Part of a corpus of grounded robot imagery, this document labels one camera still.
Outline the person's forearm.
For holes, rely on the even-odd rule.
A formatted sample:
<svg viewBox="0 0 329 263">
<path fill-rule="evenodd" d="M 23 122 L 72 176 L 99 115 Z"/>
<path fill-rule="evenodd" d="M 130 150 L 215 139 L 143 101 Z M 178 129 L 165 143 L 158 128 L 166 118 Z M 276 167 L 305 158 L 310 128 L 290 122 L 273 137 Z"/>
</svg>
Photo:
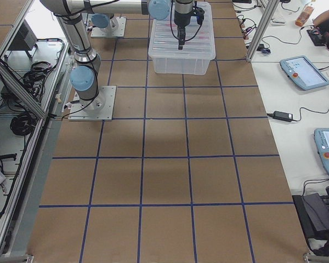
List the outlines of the person's forearm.
<svg viewBox="0 0 329 263">
<path fill-rule="evenodd" d="M 313 20 L 313 25 L 316 28 L 321 28 L 324 31 L 329 31 L 329 10 L 318 15 Z"/>
</svg>

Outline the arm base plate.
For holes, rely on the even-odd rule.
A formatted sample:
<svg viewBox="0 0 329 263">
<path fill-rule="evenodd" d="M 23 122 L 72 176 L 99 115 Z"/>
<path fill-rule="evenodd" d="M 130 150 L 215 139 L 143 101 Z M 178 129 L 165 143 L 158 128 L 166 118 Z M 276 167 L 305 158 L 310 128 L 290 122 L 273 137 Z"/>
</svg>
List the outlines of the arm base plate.
<svg viewBox="0 0 329 263">
<path fill-rule="evenodd" d="M 89 102 L 81 101 L 77 92 L 72 104 L 71 113 L 67 116 L 70 121 L 111 121 L 113 118 L 116 97 L 116 86 L 99 86 L 99 95 L 89 105 Z"/>
<path fill-rule="evenodd" d="M 123 38 L 126 27 L 126 18 L 104 14 L 95 14 L 92 18 L 92 38 Z"/>
</svg>

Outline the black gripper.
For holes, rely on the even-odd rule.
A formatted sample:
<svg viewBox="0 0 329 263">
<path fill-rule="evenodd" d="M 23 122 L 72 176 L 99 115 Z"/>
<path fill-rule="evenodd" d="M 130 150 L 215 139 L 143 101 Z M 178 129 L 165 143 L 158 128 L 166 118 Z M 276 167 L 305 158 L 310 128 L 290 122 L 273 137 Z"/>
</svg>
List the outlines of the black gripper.
<svg viewBox="0 0 329 263">
<path fill-rule="evenodd" d="M 174 23 L 177 26 L 187 26 L 190 23 L 192 14 L 192 1 L 174 1 Z M 177 27 L 178 49 L 182 50 L 185 45 L 186 30 L 184 27 Z"/>
</svg>

